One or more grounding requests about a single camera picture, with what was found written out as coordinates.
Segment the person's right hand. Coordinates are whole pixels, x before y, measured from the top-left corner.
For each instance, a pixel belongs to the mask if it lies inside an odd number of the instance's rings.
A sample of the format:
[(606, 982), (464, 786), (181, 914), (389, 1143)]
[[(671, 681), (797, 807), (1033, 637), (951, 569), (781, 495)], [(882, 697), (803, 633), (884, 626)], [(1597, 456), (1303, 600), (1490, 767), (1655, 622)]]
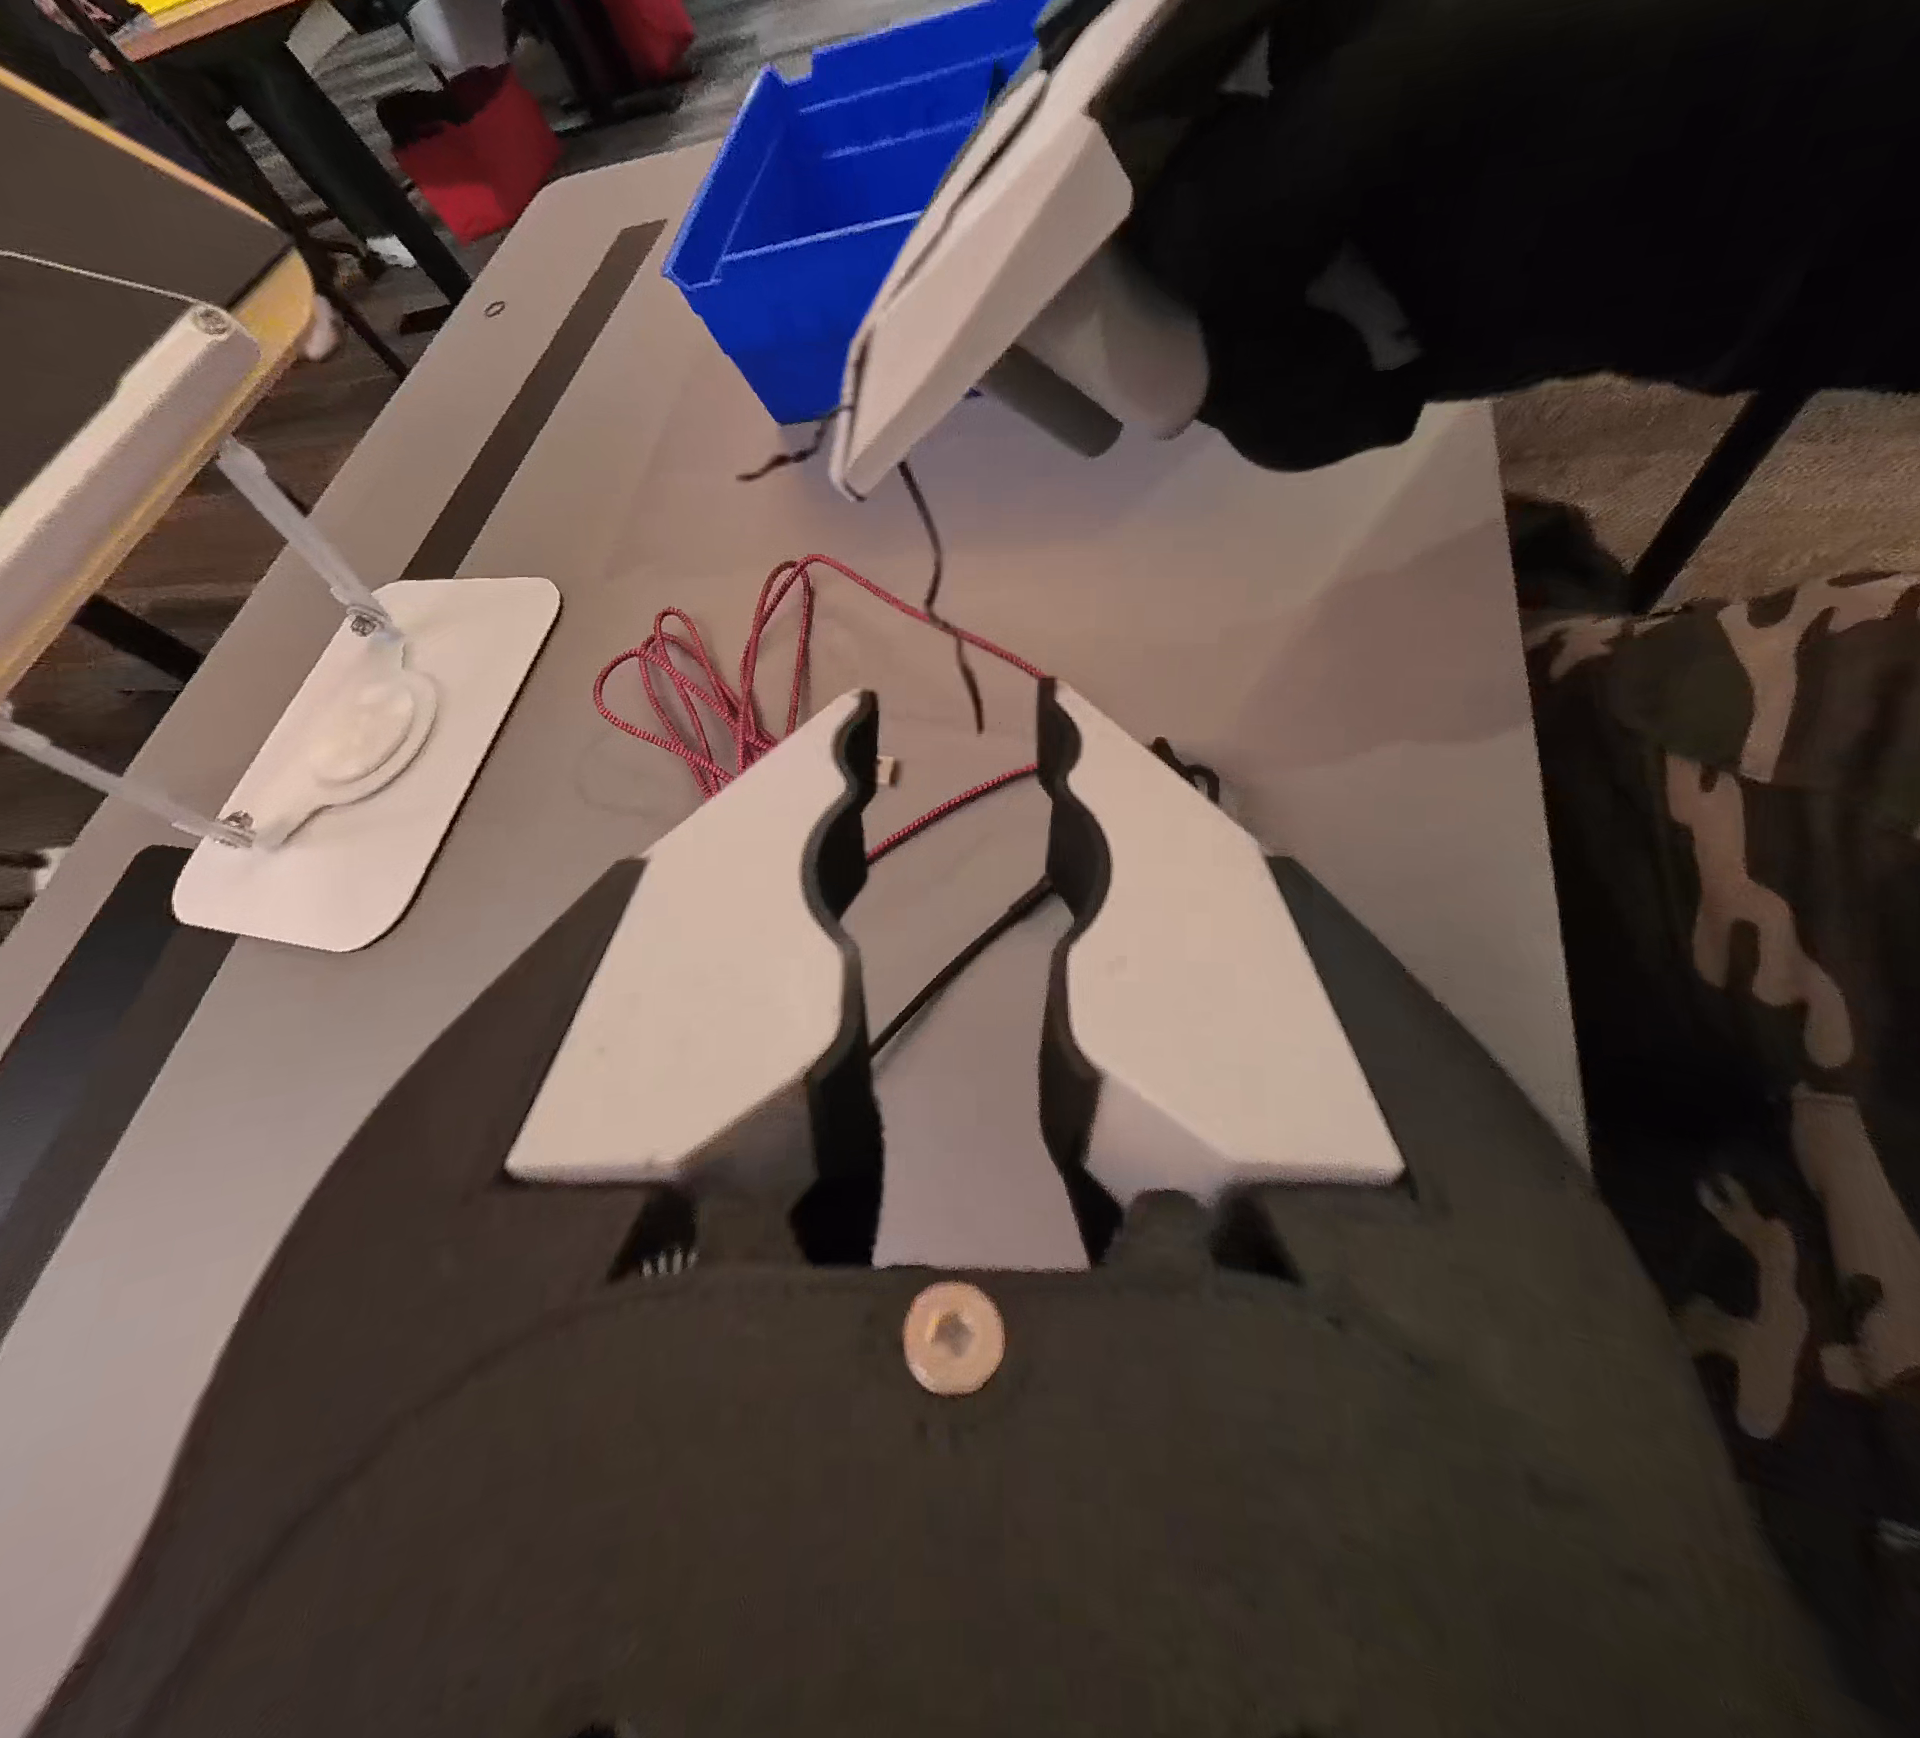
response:
[(1439, 402), (1755, 387), (1788, 2), (1283, 0), (1125, 236), (1198, 323), (1195, 424), (1303, 473)]

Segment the camouflage pants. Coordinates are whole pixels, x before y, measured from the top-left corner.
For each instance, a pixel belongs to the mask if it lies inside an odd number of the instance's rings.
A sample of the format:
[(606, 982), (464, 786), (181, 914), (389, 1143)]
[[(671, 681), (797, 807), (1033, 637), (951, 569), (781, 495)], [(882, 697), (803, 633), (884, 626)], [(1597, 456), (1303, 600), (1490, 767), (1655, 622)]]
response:
[(1918, 588), (1626, 608), (1507, 507), (1597, 1187), (1848, 1687), (1916, 1733)]

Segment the red canister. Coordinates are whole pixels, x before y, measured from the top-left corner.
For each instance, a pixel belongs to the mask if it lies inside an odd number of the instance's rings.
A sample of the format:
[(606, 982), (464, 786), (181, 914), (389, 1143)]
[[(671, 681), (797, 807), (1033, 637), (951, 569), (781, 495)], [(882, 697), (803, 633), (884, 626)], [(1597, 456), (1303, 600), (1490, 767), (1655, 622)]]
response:
[(698, 29), (687, 0), (598, 0), (627, 66), (645, 88), (691, 79)]

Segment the red fabric bag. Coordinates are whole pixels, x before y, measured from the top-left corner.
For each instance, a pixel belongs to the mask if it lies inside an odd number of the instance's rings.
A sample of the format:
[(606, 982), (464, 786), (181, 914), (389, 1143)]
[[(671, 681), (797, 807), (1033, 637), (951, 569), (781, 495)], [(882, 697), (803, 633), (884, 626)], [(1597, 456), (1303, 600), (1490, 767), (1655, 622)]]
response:
[(561, 161), (561, 138), (512, 66), (378, 106), (397, 170), (462, 244), (502, 236)]

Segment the blue plastic bin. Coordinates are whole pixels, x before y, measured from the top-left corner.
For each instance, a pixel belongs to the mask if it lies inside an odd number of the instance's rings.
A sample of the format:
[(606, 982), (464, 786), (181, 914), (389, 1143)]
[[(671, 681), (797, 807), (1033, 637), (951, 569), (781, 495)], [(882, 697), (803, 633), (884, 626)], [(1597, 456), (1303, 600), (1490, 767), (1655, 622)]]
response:
[(1052, 0), (973, 0), (766, 68), (665, 274), (781, 427), (840, 403), (852, 336)]

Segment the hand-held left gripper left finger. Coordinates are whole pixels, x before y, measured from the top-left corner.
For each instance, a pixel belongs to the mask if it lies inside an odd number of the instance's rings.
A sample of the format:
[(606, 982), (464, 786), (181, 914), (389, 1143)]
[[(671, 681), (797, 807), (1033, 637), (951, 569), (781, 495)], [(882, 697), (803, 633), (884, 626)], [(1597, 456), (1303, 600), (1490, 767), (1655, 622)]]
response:
[(508, 1154), (522, 1182), (741, 1192), (874, 1237), (884, 1126), (845, 914), (879, 706), (826, 702), (656, 839)]

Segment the grey usb hub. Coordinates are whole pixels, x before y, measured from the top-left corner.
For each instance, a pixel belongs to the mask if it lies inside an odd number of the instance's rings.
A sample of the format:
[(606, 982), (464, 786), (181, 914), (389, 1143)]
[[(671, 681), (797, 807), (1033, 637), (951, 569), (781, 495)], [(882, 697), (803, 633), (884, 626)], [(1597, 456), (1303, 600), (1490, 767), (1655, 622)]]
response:
[[(1202, 762), (1188, 762), (1173, 747), (1173, 742), (1164, 738), (1156, 738), (1150, 749), (1160, 762), (1172, 767), (1173, 773), (1182, 777), (1190, 788), (1209, 796), (1212, 806), (1223, 804), (1223, 790), (1224, 790), (1223, 777), (1212, 767)], [(959, 790), (955, 796), (940, 801), (937, 807), (917, 816), (904, 827), (895, 831), (893, 834), (867, 846), (867, 865), (874, 866), (893, 851), (900, 851), (904, 845), (923, 838), (929, 831), (933, 831), (951, 816), (973, 807), (973, 804), (980, 804), (1000, 790), (1036, 778), (1038, 778), (1038, 767), (1026, 763), (1026, 767), (1014, 767), (1009, 772), (1003, 772), (989, 782), (977, 782), (965, 790)], [(1026, 924), (1038, 911), (1043, 911), (1053, 899), (1055, 899), (1055, 889), (1049, 876), (1042, 876), (1036, 883), (1031, 883), (1009, 908), (997, 914), (997, 919), (987, 927), (983, 927), (955, 957), (949, 957), (949, 962), (918, 991), (913, 991), (904, 1007), (900, 1007), (900, 1012), (871, 1037), (872, 1052), (879, 1056), (882, 1050), (895, 1045), (900, 1036), (909, 1030), (923, 1017), (923, 1012), (933, 1007), (977, 960), (983, 960), (1000, 941), (1018, 933), (1021, 924)]]

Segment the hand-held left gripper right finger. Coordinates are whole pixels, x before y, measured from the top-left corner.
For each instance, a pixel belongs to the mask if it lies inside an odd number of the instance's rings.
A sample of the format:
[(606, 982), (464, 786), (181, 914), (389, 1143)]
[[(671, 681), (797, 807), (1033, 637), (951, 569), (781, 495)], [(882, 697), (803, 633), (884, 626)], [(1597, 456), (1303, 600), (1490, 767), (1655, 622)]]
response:
[(1266, 851), (1182, 767), (1049, 679), (1036, 777), (1071, 915), (1046, 977), (1043, 1146), (1084, 1237), (1144, 1195), (1387, 1190), (1404, 1154)]

